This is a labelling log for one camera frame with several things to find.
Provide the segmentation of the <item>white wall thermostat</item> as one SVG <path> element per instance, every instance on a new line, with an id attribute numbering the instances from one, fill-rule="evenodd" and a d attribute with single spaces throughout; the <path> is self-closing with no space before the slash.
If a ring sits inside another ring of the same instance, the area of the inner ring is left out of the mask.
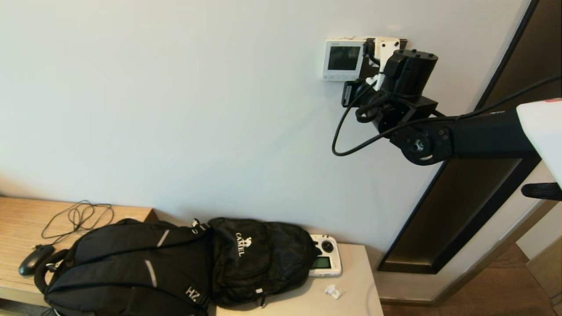
<path id="1" fill-rule="evenodd" d="M 359 78 L 366 41 L 361 37 L 326 40 L 322 80 L 345 82 Z"/>

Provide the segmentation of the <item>light brown wooden board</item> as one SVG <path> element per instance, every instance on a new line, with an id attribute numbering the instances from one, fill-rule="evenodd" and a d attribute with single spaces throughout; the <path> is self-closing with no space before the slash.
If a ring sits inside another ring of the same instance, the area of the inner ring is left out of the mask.
<path id="1" fill-rule="evenodd" d="M 552 245 L 526 266 L 548 296 L 552 309 L 562 316 L 562 249 Z"/>

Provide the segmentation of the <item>white remote controller with screen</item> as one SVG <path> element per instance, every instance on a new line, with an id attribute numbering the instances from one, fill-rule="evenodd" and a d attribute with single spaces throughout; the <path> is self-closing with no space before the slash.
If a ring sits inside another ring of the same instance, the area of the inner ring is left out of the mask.
<path id="1" fill-rule="evenodd" d="M 310 277 L 337 277 L 342 274 L 342 263 L 336 239 L 329 235 L 311 234 L 317 248 L 317 257 L 309 270 Z"/>

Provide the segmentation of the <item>beige drawer cabinet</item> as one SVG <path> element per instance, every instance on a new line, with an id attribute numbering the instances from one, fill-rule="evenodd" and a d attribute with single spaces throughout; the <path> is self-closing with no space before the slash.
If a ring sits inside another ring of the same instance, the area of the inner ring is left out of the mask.
<path id="1" fill-rule="evenodd" d="M 298 289 L 267 298 L 264 307 L 259 303 L 226 309 L 212 305 L 209 316 L 383 316 L 366 247 L 334 237 L 343 264 L 340 276 L 311 277 Z M 330 284 L 344 292 L 338 300 L 325 294 Z"/>

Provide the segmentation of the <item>black Camel logo backpack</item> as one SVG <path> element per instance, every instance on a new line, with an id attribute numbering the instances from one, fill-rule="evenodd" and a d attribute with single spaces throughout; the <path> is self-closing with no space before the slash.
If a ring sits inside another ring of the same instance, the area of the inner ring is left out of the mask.
<path id="1" fill-rule="evenodd" d="M 214 218 L 213 302 L 265 304 L 269 296 L 304 285 L 321 250 L 300 226 L 254 219 Z"/>

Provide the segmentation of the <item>large black backpack grey stripes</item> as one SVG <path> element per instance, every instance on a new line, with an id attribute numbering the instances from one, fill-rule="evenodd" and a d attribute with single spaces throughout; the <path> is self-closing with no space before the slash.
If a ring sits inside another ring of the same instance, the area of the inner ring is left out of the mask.
<path id="1" fill-rule="evenodd" d="M 34 282 L 55 316 L 208 316 L 212 230 L 123 219 L 44 260 Z"/>

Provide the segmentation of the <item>light wooden desk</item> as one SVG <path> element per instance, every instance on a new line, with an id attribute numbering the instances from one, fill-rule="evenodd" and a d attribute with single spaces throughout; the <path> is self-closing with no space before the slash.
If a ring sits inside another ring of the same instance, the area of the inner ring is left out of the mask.
<path id="1" fill-rule="evenodd" d="M 0 197 L 0 316 L 41 316 L 47 309 L 33 276 L 18 273 L 34 246 L 68 249 L 87 232 L 124 218 L 158 220 L 149 207 Z"/>

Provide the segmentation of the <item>black computer mouse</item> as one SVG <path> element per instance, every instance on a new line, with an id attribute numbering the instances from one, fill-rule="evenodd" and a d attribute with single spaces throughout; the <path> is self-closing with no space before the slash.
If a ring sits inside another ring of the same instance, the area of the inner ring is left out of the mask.
<path id="1" fill-rule="evenodd" d="M 55 247 L 52 244 L 37 244 L 20 264 L 18 273 L 24 277 L 33 275 L 38 266 L 54 252 Z"/>

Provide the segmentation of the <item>black wall switch panel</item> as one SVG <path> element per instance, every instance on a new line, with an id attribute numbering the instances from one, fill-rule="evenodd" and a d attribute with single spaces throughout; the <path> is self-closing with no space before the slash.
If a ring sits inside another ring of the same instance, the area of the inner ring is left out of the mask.
<path id="1" fill-rule="evenodd" d="M 400 49 L 405 49 L 408 40 L 406 38 L 399 38 L 400 39 Z M 367 57 L 363 56 L 363 64 L 360 70 L 360 78 L 366 79 L 369 77 L 373 77 L 378 74 L 378 66 L 370 66 Z"/>

